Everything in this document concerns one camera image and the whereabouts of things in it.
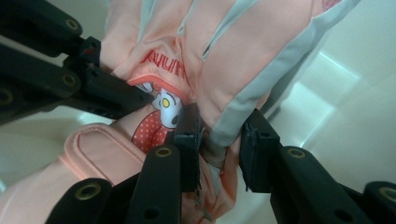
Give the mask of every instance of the white surface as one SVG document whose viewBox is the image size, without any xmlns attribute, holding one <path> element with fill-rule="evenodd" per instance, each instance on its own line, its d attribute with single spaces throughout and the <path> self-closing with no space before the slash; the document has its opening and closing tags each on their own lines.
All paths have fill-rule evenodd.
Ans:
<svg viewBox="0 0 396 224">
<path fill-rule="evenodd" d="M 103 36 L 106 0 L 50 2 L 80 21 L 84 37 Z M 396 183 L 395 22 L 394 0 L 362 0 L 300 72 L 272 120 L 284 145 L 311 150 L 337 181 L 359 191 L 373 180 Z M 61 107 L 0 127 L 0 190 L 53 161 L 66 136 L 93 121 L 108 122 Z M 238 186 L 236 207 L 219 224 L 276 223 L 268 195 L 244 192 L 242 178 Z"/>
</svg>

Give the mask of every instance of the cartoon character print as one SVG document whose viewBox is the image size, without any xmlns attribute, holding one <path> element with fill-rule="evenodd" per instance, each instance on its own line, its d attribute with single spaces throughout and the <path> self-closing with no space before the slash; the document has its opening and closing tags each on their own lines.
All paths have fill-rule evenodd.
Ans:
<svg viewBox="0 0 396 224">
<path fill-rule="evenodd" d="M 160 90 L 152 102 L 157 110 L 142 120 L 132 138 L 133 143 L 145 153 L 150 148 L 164 143 L 168 132 L 176 128 L 178 113 L 181 108 L 181 101 L 177 96 L 155 84 L 153 86 L 150 83 L 137 85 L 140 90 L 146 93 Z"/>
</svg>

